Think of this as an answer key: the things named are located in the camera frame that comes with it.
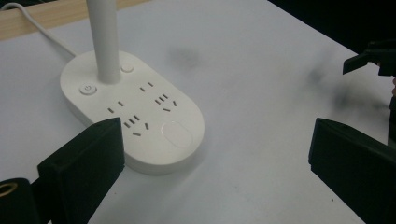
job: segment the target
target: table surface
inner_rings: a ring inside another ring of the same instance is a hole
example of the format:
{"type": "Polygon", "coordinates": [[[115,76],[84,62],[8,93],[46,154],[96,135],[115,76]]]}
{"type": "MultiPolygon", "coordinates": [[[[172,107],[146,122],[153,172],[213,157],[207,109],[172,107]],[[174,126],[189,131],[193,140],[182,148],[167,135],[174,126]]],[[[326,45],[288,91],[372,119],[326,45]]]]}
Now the table surface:
{"type": "MultiPolygon", "coordinates": [[[[262,0],[161,0],[118,12],[120,49],[198,104],[205,137],[170,175],[125,167],[90,223],[363,223],[315,174],[316,118],[387,142],[391,78],[262,0]]],[[[93,50],[87,20],[50,29],[93,50]]],[[[38,178],[36,166],[85,127],[66,106],[71,60],[40,33],[0,42],[0,179],[38,178]]]]}

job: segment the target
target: screw hole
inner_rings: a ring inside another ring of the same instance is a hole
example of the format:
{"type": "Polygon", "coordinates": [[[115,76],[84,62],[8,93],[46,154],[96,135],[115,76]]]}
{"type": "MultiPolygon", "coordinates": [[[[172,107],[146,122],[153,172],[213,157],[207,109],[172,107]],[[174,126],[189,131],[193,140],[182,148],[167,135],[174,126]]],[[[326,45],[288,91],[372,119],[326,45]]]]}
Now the screw hole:
{"type": "Polygon", "coordinates": [[[12,191],[14,191],[17,187],[18,187],[17,183],[6,183],[6,184],[1,185],[0,186],[0,198],[12,193],[12,191]]]}

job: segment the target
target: black clamp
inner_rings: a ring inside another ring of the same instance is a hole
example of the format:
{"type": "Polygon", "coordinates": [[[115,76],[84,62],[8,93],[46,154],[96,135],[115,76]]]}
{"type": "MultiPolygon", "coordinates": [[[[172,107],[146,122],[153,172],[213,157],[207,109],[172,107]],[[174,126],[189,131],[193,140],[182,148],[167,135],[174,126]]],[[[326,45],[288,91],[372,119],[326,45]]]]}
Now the black clamp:
{"type": "Polygon", "coordinates": [[[123,167],[120,119],[95,123],[40,162],[33,184],[0,182],[0,223],[88,223],[123,167]]]}

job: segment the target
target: power cord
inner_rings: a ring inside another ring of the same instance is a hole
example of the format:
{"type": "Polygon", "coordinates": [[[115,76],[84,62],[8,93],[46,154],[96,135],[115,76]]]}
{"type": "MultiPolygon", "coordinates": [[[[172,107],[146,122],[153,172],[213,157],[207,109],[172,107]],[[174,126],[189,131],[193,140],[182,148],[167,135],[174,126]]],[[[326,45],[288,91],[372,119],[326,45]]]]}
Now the power cord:
{"type": "Polygon", "coordinates": [[[56,36],[51,34],[48,30],[46,30],[43,26],[41,26],[35,19],[33,19],[32,16],[29,14],[29,12],[26,10],[26,8],[24,6],[22,6],[21,4],[7,3],[7,4],[3,5],[0,10],[2,10],[2,11],[7,10],[11,7],[18,8],[23,13],[23,15],[26,17],[26,19],[29,22],[31,22],[48,39],[52,40],[54,43],[61,46],[63,49],[65,49],[67,52],[69,52],[74,57],[76,57],[78,55],[75,51],[73,51],[72,49],[67,47],[66,44],[62,40],[58,39],[56,36]]]}

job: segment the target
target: power strip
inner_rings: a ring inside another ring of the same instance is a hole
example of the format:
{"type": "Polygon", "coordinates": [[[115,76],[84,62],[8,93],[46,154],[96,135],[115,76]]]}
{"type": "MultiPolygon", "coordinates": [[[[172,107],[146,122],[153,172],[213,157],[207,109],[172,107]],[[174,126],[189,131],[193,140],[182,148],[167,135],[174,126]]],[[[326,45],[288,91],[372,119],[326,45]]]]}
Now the power strip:
{"type": "Polygon", "coordinates": [[[194,154],[204,137],[198,106],[141,60],[120,51],[120,81],[98,79],[95,52],[73,59],[61,87],[73,113],[87,126],[122,122],[125,162],[149,175],[169,174],[194,154]]]}

